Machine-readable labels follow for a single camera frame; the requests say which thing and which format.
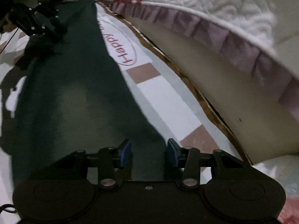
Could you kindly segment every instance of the white quilt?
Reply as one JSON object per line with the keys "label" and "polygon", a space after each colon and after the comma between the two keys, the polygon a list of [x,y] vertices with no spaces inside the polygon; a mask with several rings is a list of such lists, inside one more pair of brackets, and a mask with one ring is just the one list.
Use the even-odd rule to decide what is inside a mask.
{"label": "white quilt", "polygon": [[188,12],[227,28],[299,78],[299,0],[141,0],[141,4]]}

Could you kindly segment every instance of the bed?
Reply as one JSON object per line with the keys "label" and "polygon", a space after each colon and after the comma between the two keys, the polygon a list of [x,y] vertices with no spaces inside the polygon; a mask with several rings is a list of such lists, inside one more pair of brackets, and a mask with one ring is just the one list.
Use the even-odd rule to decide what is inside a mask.
{"label": "bed", "polygon": [[299,0],[102,0],[213,105],[253,163],[299,152]]}

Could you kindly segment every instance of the screw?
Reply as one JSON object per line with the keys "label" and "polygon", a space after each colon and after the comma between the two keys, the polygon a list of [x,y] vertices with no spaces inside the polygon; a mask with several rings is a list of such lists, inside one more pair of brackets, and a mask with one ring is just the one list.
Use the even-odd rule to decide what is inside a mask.
{"label": "screw", "polygon": [[115,180],[114,179],[102,179],[101,185],[103,185],[105,187],[111,187],[111,186],[115,185]]}
{"label": "screw", "polygon": [[183,184],[188,187],[193,187],[193,186],[197,185],[197,183],[198,182],[196,179],[184,179],[183,180]]}

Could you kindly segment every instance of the quilted blanket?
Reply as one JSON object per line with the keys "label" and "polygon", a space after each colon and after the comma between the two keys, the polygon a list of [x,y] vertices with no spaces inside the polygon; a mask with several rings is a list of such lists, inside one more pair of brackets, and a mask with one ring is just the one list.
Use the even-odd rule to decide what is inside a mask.
{"label": "quilted blanket", "polygon": [[103,0],[227,58],[299,120],[299,0]]}

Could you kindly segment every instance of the black cable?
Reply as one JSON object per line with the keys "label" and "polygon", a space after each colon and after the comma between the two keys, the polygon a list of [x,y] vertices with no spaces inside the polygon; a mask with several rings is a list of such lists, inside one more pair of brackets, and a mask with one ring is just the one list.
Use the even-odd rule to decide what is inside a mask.
{"label": "black cable", "polygon": [[[14,208],[14,211],[7,210],[7,208]],[[5,204],[3,206],[0,206],[0,214],[1,214],[2,211],[12,213],[12,214],[17,213],[17,210],[15,209],[15,206],[12,205],[12,204]]]}
{"label": "black cable", "polygon": [[11,41],[11,39],[15,36],[15,34],[17,33],[18,30],[19,30],[19,28],[17,28],[17,30],[15,31],[15,33],[13,34],[13,36],[11,36],[11,38],[9,39],[9,41],[6,43],[6,45],[4,46],[4,48],[1,50],[0,54],[5,50],[6,46]]}

